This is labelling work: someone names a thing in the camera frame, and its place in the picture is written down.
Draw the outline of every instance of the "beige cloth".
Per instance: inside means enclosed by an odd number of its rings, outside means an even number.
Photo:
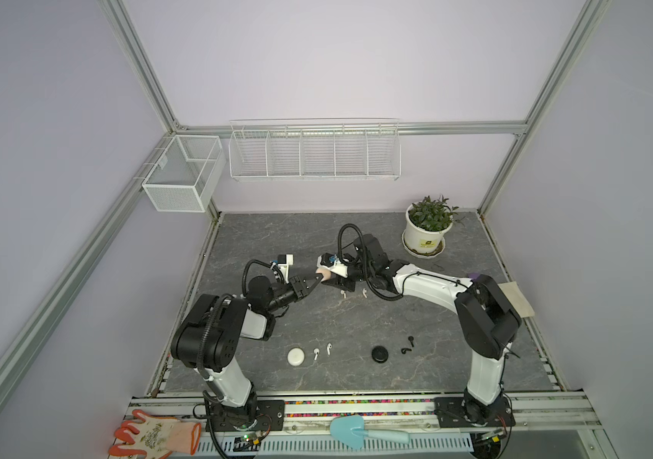
[[[510,304],[513,305],[516,312],[521,317],[532,317],[536,315],[533,312],[531,303],[528,302],[526,297],[521,292],[521,289],[518,288],[517,282],[505,282],[498,284],[500,289],[505,293],[505,296],[510,301]]]

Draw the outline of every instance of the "trowel handle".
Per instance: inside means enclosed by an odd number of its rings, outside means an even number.
[[[411,435],[408,432],[401,430],[363,430],[364,435],[368,438],[375,438],[376,440],[392,441],[394,443],[411,443]]]

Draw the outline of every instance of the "white wire shelf basket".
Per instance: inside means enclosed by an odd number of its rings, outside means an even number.
[[[239,181],[395,180],[401,175],[398,122],[233,125],[230,174]]]
[[[143,189],[159,212],[206,212],[225,162],[219,137],[175,135]]]

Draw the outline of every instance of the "vent grille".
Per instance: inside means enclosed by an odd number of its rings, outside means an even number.
[[[323,456],[355,456],[374,454],[395,454],[399,452],[472,452],[472,441],[468,433],[412,433],[411,444],[398,444],[389,441],[365,439],[365,447],[352,449],[336,441],[331,436],[324,435],[294,435],[271,436],[263,441],[259,451],[233,452],[234,437],[220,439],[224,452],[236,456],[284,456],[288,454],[323,455]],[[190,457],[187,454],[174,454],[172,457]],[[202,440],[194,457],[214,457],[211,438],[202,433]]]

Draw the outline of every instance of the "green leaves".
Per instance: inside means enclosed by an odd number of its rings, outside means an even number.
[[[451,225],[453,216],[459,207],[449,206],[446,201],[448,197],[440,196],[432,200],[431,196],[424,197],[421,202],[413,204],[408,211],[408,217],[414,225],[426,231],[443,231]]]

